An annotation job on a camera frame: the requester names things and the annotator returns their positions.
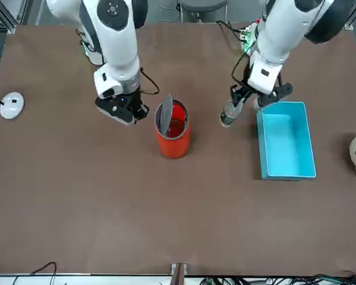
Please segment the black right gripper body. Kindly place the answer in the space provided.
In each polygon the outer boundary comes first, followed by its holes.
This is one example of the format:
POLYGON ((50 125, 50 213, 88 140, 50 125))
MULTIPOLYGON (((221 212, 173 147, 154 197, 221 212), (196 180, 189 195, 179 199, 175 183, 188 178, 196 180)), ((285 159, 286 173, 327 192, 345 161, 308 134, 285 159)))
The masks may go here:
POLYGON ((135 125, 133 108, 139 107, 141 103, 139 90, 131 94, 121 94, 104 99, 97 97, 95 100, 95 105, 100 112, 126 126, 135 125))

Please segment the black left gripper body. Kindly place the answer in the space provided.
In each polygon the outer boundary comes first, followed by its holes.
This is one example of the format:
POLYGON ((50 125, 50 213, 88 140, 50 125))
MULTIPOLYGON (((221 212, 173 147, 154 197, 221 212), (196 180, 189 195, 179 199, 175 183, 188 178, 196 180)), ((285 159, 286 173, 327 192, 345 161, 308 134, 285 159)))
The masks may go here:
POLYGON ((261 91, 256 90, 252 86, 245 84, 244 87, 251 93, 255 94, 257 96, 257 101, 259 103, 275 103, 279 101, 278 94, 276 90, 273 90, 269 94, 264 94, 261 91))

